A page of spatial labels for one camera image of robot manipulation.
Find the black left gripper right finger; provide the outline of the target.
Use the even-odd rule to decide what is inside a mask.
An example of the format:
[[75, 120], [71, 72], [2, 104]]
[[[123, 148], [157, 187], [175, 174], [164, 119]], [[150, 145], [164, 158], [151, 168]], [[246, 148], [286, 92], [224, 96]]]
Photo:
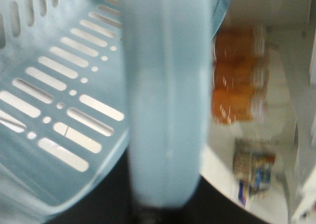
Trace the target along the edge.
[[266, 222], [233, 203], [205, 178], [181, 209], [164, 211], [159, 224], [265, 224]]

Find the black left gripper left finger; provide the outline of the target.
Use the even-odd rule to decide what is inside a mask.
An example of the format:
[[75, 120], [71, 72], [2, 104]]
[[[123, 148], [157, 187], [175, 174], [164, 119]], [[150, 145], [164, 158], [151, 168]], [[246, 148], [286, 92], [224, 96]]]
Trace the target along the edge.
[[131, 224], [132, 203], [125, 151], [110, 173], [87, 196], [48, 224]]

